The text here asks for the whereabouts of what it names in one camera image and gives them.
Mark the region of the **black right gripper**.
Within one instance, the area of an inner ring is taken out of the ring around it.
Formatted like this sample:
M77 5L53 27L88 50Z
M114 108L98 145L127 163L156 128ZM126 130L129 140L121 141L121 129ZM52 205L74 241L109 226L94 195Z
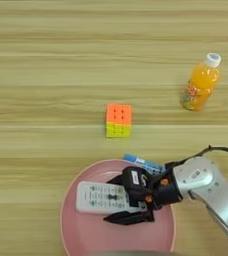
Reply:
M149 209L159 210L165 205L178 203L182 196L177 187L174 175L170 170L152 175L146 170L138 172L140 188L138 201L145 202ZM120 174L108 181L108 184L125 184L124 175ZM143 222L154 222L154 214L150 210L130 213L128 211L113 213L104 218L106 222L118 225L134 225Z

